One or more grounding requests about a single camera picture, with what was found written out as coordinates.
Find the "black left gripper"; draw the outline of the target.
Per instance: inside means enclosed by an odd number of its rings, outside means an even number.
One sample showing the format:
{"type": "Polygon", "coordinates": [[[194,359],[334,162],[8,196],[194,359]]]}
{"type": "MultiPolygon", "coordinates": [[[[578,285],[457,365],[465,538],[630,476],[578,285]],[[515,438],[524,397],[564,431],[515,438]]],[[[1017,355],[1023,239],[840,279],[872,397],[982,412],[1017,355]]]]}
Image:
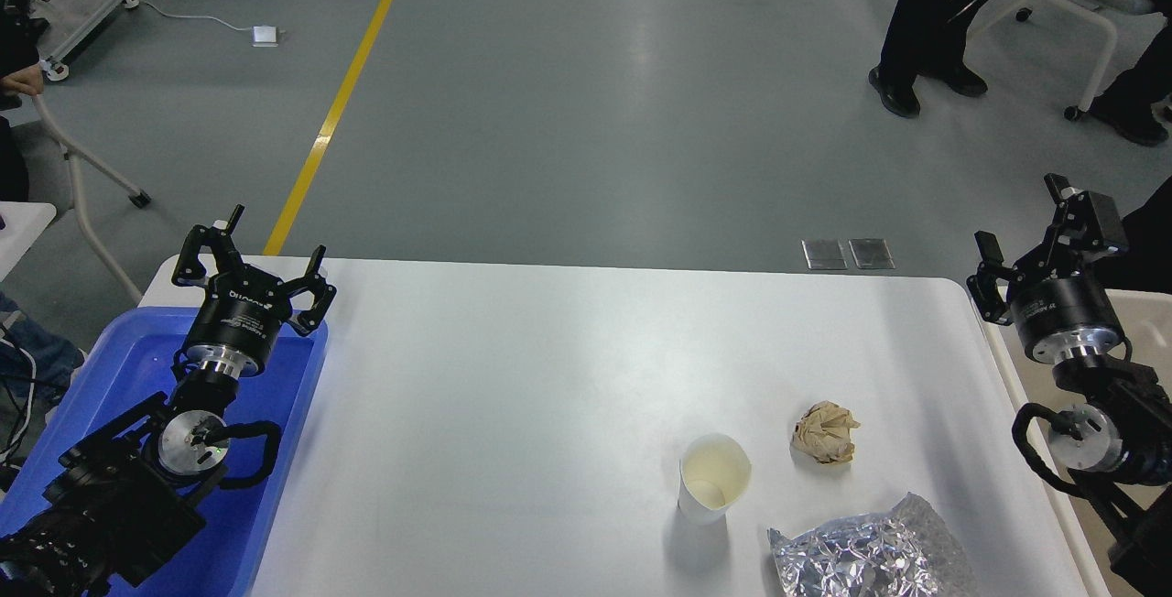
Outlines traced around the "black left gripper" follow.
{"type": "Polygon", "coordinates": [[[245,272],[232,239],[244,212],[245,206],[236,205],[223,228],[197,224],[189,230],[171,277],[176,287],[205,289],[180,355],[195,364],[229,362],[230,376],[263,373],[284,323],[299,337],[313,334],[338,293],[321,273],[325,245],[315,247],[304,274],[289,281],[267,272],[245,272]],[[212,255],[214,273],[202,263],[204,250],[212,255]],[[293,300],[301,294],[311,294],[308,308],[294,308],[293,300]]]}

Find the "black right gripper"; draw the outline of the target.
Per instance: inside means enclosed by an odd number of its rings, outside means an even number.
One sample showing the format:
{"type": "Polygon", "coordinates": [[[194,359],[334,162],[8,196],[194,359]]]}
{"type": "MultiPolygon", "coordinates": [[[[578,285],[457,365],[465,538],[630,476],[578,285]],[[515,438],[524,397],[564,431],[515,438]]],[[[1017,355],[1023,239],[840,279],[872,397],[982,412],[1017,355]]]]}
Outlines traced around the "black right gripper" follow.
{"type": "Polygon", "coordinates": [[[966,289],[984,323],[1015,326],[1026,358],[1052,366],[1123,345],[1125,333],[1105,289],[1081,273],[1098,260],[1126,255],[1129,239],[1113,197],[1072,186],[1059,174],[1047,174],[1044,184],[1055,213],[1036,264],[1051,279],[1013,285],[1018,267],[1006,265],[996,235],[976,231],[980,260],[966,289]],[[1000,281],[1011,285],[1007,300],[1000,281]]]}

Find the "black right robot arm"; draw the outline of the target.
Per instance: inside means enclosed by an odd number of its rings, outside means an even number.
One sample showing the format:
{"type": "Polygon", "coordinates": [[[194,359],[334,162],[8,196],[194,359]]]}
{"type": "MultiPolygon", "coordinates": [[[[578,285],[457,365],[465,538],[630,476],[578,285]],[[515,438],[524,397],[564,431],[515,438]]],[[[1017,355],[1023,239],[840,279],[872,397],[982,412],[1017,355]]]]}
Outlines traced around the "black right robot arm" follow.
{"type": "Polygon", "coordinates": [[[967,278],[984,323],[1013,326],[1026,358],[1047,364],[1059,389],[1081,403],[1054,411],[1026,402],[1011,426],[1031,472],[1068,496],[1084,498],[1113,535],[1111,571],[1145,596],[1168,595],[1171,409],[1154,368],[1116,358],[1130,346],[1093,264],[1125,255],[1129,242],[1115,201],[1047,174],[1055,205],[1037,247],[1011,264],[996,235],[975,235],[980,263],[967,278]],[[1124,486],[1161,487],[1151,506],[1124,486]]]}

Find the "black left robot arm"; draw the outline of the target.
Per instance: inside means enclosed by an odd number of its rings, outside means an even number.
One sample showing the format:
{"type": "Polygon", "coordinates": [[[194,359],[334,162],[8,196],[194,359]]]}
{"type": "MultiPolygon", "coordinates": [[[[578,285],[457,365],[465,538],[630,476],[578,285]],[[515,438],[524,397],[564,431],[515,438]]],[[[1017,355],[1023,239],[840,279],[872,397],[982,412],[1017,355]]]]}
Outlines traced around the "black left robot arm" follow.
{"type": "Polygon", "coordinates": [[[202,532],[197,508],[214,490],[255,487],[275,472],[282,426],[230,423],[241,380],[259,376],[284,327],[309,337],[338,289],[319,245],[285,280],[243,259],[223,228],[196,225],[173,267],[176,287],[202,289],[202,308],[173,355],[176,384],[135,403],[60,457],[45,510],[4,535],[5,596],[104,596],[113,576],[138,586],[202,532]]]}

